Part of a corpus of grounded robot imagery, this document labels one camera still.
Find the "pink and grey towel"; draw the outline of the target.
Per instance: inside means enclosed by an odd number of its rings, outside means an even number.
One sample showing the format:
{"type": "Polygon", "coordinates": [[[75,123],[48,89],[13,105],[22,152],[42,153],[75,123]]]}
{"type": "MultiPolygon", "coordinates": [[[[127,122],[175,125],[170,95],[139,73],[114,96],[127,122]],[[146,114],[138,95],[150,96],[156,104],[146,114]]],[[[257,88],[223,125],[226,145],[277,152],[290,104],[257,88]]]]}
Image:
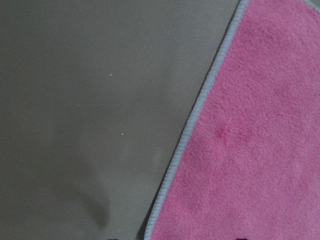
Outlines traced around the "pink and grey towel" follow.
{"type": "Polygon", "coordinates": [[[309,0],[241,0],[144,238],[319,237],[320,9],[309,0]]]}

